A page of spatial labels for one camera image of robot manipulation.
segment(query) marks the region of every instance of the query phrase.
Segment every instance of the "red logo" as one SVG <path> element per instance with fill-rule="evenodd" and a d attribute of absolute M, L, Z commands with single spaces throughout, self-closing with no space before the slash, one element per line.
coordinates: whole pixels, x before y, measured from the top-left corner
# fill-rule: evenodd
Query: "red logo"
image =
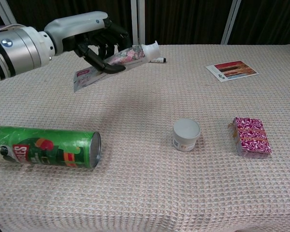
<path fill-rule="evenodd" d="M 80 75 L 86 74 L 88 72 L 89 72 L 89 69 L 83 70 L 83 71 L 78 72 L 76 76 L 80 76 Z"/>
<path fill-rule="evenodd" d="M 19 162 L 28 163 L 29 145 L 27 144 L 13 144 L 13 151 Z"/>

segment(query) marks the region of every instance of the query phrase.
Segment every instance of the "white jar lid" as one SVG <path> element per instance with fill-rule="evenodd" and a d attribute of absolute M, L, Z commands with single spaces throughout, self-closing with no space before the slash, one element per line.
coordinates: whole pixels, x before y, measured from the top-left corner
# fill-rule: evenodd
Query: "white jar lid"
<path fill-rule="evenodd" d="M 200 125 L 189 118 L 181 118 L 174 123 L 174 133 L 182 139 L 196 139 L 201 134 Z"/>

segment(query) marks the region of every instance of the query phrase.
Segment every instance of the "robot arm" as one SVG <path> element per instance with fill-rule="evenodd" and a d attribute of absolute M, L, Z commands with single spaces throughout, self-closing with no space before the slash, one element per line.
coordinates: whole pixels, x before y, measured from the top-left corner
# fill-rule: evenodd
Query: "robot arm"
<path fill-rule="evenodd" d="M 0 80 L 47 65 L 52 56 L 75 51 L 89 64 L 105 73 L 117 73 L 124 66 L 111 66 L 103 60 L 131 47 L 128 33 L 115 25 L 104 12 L 90 12 L 49 23 L 44 31 L 32 27 L 9 26 L 0 29 Z M 94 53 L 89 45 L 99 48 Z"/>

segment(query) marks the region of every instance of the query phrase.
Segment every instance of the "pringles can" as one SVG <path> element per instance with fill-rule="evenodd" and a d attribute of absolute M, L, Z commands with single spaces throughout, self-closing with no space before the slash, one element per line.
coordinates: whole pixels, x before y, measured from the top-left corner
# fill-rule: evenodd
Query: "pringles can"
<path fill-rule="evenodd" d="M 101 156 L 98 132 L 0 127 L 0 161 L 94 168 Z"/>

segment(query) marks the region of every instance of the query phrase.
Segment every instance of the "white cap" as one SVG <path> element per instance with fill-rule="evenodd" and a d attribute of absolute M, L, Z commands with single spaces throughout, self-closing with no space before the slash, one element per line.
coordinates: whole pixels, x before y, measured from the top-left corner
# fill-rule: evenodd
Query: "white cap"
<path fill-rule="evenodd" d="M 158 45 L 157 41 L 155 41 L 155 43 L 150 44 L 150 45 L 142 44 L 142 49 L 143 49 L 144 54 L 147 57 L 148 61 L 161 57 L 159 45 Z"/>
<path fill-rule="evenodd" d="M 174 123 L 173 130 L 181 141 L 196 140 L 201 134 L 199 124 L 189 118 L 181 118 Z"/>

